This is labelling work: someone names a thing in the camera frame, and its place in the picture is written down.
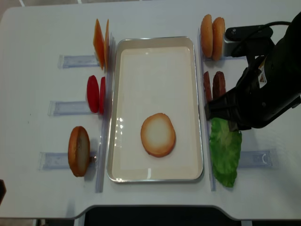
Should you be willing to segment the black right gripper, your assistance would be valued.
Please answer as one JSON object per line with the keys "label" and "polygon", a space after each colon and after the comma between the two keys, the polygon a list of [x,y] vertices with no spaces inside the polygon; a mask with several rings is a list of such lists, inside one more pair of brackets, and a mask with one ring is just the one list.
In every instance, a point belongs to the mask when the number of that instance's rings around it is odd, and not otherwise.
{"label": "black right gripper", "polygon": [[[240,131],[251,128],[263,128],[284,112],[284,82],[281,72],[276,71],[273,62],[263,56],[257,57],[243,72],[234,93],[238,115],[249,124],[241,128],[234,121],[228,121],[229,130]],[[208,102],[205,107],[206,120],[213,118],[227,119],[227,100],[219,98]]]}

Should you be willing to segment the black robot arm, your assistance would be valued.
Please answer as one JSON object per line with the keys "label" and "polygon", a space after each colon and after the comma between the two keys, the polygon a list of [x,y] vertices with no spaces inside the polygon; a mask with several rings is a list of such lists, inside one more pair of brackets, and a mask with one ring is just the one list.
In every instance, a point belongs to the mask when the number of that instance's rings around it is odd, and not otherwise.
{"label": "black robot arm", "polygon": [[248,66],[234,88],[225,89],[217,72],[204,74],[206,119],[221,118],[231,131],[263,128],[301,102],[301,17],[286,22],[278,43],[271,40],[273,23],[226,28],[224,19],[203,18],[200,44],[206,58],[246,57]]}

